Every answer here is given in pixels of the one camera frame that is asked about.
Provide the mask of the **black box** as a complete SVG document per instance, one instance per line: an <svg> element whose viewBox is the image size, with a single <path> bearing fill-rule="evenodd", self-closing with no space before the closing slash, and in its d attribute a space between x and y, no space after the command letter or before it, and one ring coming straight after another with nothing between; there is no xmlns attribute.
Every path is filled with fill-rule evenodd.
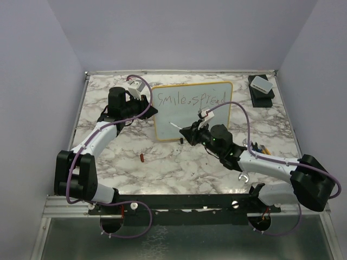
<svg viewBox="0 0 347 260"><path fill-rule="evenodd" d="M256 99L273 99L273 83L269 82L265 74L248 76L248 82Z"/></svg>
<svg viewBox="0 0 347 260"><path fill-rule="evenodd" d="M254 108L271 108L273 106L273 98L274 95L272 94L257 96L251 93L251 100Z"/></svg>

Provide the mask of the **lower black box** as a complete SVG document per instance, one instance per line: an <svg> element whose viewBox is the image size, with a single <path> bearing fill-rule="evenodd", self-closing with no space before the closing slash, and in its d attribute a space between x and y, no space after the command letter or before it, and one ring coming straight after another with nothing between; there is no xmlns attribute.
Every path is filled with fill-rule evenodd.
<svg viewBox="0 0 347 260"><path fill-rule="evenodd" d="M273 106L273 98L274 95L272 94L257 96L251 93L251 100L254 108L271 108Z"/></svg>

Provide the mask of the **yellow framed whiteboard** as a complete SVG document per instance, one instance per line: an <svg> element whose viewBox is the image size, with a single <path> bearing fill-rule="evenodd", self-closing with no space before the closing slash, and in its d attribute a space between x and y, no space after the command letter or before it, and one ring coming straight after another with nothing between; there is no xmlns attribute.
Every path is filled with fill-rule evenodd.
<svg viewBox="0 0 347 260"><path fill-rule="evenodd" d="M211 109L221 103L223 106L213 111L210 125L224 124L228 127L232 93L233 84L230 81L153 87L152 106L158 110L154 116L157 140L180 139L179 129L169 122L182 128L189 127L199 119L200 109Z"/></svg>

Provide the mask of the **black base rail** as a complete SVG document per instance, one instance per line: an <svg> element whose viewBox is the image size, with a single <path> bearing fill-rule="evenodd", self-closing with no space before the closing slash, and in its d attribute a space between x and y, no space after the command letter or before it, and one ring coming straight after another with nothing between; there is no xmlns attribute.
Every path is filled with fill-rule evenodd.
<svg viewBox="0 0 347 260"><path fill-rule="evenodd" d="M265 184L248 193L190 195L120 195L120 202L145 203L152 225L247 225L248 214L259 217L267 206L258 198Z"/></svg>

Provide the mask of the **white network switch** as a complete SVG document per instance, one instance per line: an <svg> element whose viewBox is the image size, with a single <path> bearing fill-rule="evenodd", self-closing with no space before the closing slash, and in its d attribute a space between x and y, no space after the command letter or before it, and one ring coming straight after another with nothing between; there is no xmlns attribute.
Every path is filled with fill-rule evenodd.
<svg viewBox="0 0 347 260"><path fill-rule="evenodd" d="M268 94L273 88L273 83L260 76L256 76L251 80L250 86L264 94Z"/></svg>

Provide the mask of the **upper black box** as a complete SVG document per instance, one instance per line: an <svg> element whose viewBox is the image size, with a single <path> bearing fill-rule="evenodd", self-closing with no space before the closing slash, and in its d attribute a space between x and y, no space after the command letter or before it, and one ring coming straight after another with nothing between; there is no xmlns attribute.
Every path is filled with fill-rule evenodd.
<svg viewBox="0 0 347 260"><path fill-rule="evenodd" d="M256 99L273 99L273 83L269 82L265 74L248 76L248 82Z"/></svg>

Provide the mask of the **blue handled tool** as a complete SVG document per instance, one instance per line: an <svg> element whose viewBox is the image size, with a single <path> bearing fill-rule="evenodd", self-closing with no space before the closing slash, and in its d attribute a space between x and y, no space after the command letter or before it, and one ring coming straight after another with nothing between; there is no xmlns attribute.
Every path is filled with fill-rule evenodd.
<svg viewBox="0 0 347 260"><path fill-rule="evenodd" d="M261 148L258 146L257 142L255 142L255 143L251 142L250 145L251 145L251 149L253 151L262 153Z"/></svg>

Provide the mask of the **silver open-end wrench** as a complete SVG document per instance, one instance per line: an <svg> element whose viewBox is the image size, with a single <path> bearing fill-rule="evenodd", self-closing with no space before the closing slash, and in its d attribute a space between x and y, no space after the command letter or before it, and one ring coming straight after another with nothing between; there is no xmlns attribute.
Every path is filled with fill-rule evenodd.
<svg viewBox="0 0 347 260"><path fill-rule="evenodd" d="M249 182L249 175L248 173L243 173L241 172L238 176L238 181L244 181L244 183L248 183Z"/></svg>

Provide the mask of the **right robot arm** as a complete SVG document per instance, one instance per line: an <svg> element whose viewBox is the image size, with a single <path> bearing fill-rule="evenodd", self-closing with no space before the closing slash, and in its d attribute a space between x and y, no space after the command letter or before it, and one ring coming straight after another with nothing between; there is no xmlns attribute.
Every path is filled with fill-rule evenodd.
<svg viewBox="0 0 347 260"><path fill-rule="evenodd" d="M315 157L307 154L299 159L259 155L235 144L225 125L200 127L199 124L194 122L180 130L190 145L203 145L229 170L259 173L283 181L265 185L251 196L249 206L253 211L261 212L275 204L301 204L316 212L325 209L335 182Z"/></svg>

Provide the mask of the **yellow utility knife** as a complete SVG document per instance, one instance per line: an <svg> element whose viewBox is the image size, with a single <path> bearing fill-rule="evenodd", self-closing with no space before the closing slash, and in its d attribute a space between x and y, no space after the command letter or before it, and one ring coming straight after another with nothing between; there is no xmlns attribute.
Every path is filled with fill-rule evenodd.
<svg viewBox="0 0 347 260"><path fill-rule="evenodd" d="M269 150L264 145L260 145L260 147L263 154L271 155Z"/></svg>

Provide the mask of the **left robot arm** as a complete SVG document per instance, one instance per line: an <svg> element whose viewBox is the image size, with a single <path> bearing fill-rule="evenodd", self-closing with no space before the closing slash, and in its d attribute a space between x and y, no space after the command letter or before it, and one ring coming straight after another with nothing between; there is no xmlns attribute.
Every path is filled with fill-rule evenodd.
<svg viewBox="0 0 347 260"><path fill-rule="evenodd" d="M105 212L118 211L120 201L116 188L98 182L96 159L108 144L126 127L126 122L145 120L157 114L151 98L134 88L113 87L108 104L101 112L93 131L70 151L56 157L54 193L65 196L71 203L100 203Z"/></svg>

